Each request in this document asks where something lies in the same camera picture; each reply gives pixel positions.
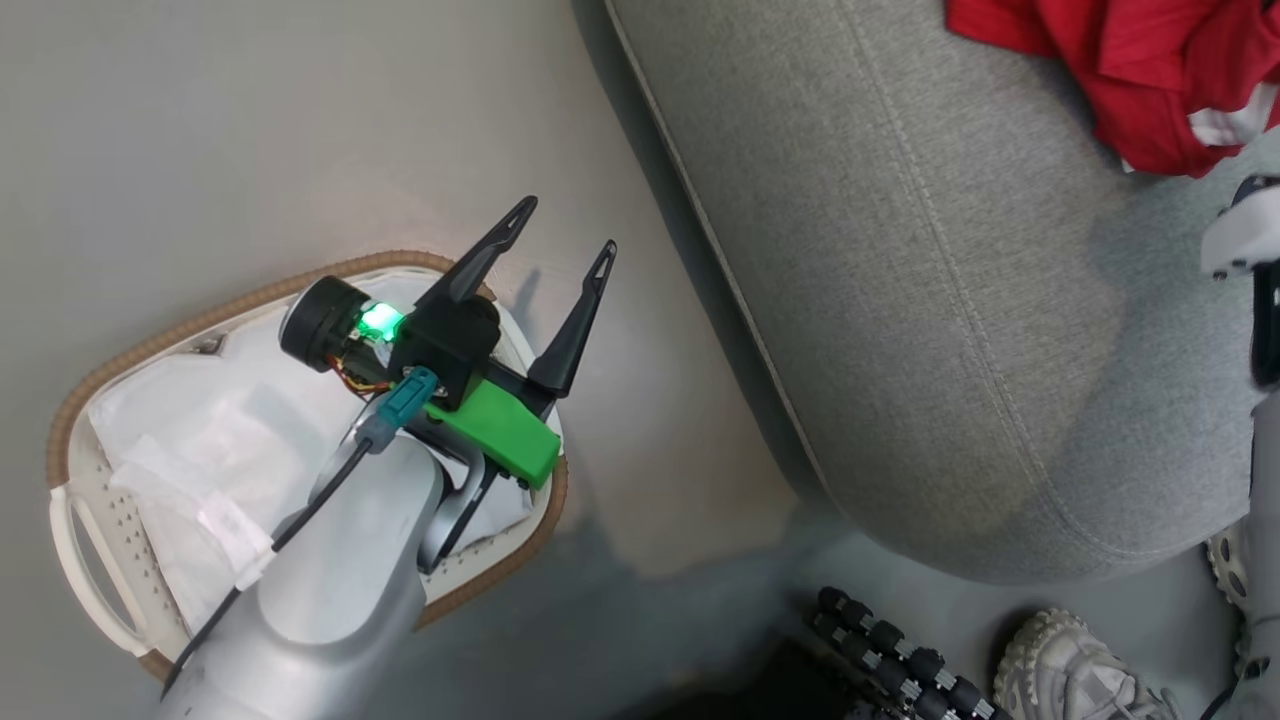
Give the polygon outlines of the white cloth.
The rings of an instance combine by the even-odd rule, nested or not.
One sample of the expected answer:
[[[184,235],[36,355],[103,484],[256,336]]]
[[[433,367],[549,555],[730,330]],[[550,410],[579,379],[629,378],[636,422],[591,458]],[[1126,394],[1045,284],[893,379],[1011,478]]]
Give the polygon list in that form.
[[[110,483],[141,509],[191,632],[303,509],[364,409],[330,373],[288,357],[284,311],[232,329],[211,355],[173,354],[90,405]]]

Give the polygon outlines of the red and white shirt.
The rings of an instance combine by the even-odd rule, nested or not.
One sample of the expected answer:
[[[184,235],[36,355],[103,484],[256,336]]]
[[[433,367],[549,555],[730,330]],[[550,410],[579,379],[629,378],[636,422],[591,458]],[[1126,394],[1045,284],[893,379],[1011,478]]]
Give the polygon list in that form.
[[[945,18],[1060,60],[1128,170],[1201,178],[1280,127],[1280,0],[945,0]]]

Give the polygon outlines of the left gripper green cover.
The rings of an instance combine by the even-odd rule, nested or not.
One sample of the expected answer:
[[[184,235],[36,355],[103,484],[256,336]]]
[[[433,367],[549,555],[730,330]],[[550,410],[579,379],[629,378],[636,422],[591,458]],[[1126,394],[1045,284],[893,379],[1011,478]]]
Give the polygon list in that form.
[[[532,195],[516,202],[438,281],[438,291],[456,304],[472,297],[498,258],[515,246],[538,202]],[[545,352],[527,370],[527,379],[556,398],[570,395],[617,252],[617,243],[605,241],[582,278],[573,309]],[[406,368],[404,377],[393,380],[388,375],[388,363],[397,328],[412,310],[401,313],[338,277],[325,275],[315,281],[285,314],[280,347],[315,372],[335,373],[352,393],[375,400],[410,373]],[[561,438],[518,393],[490,379],[492,366],[490,355],[457,410],[435,404],[435,398],[444,395],[444,389],[436,387],[424,413],[407,427],[417,420],[442,425],[477,448],[485,460],[495,462],[499,471],[539,489],[557,462]]]

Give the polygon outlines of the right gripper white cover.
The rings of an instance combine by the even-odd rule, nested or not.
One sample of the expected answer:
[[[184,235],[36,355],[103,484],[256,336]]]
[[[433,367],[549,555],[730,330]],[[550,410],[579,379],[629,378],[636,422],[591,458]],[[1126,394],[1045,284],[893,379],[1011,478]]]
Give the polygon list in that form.
[[[1249,176],[1202,236],[1199,269],[1216,281],[1253,283],[1251,374],[1280,387],[1280,176]]]

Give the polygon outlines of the grey fabric sofa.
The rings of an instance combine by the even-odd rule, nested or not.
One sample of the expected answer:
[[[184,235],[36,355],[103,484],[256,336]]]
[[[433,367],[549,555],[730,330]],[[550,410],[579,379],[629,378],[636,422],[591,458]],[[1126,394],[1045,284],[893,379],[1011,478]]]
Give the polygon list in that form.
[[[1251,503],[1252,288],[1199,269],[1270,132],[1128,173],[1061,63],[945,0],[604,0],[831,498],[975,582],[1124,574]]]

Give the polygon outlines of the white laundry basket brown rim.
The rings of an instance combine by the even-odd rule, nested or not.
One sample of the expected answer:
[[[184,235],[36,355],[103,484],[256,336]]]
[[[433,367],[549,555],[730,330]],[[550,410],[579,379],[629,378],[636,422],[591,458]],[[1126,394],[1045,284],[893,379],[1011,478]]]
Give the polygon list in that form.
[[[164,679],[189,633],[160,570],[140,510],[125,491],[109,486],[111,466],[87,409],[102,392],[154,361],[195,348],[282,307],[311,281],[339,275],[365,281],[396,273],[438,277],[452,261],[433,252],[390,250],[291,275],[118,354],[91,372],[58,410],[46,446],[51,536],[65,578],[100,632]],[[570,491],[562,457],[550,479],[532,492],[532,514],[444,559],[422,577],[428,601],[417,629],[444,618],[516,573],[550,541]]]

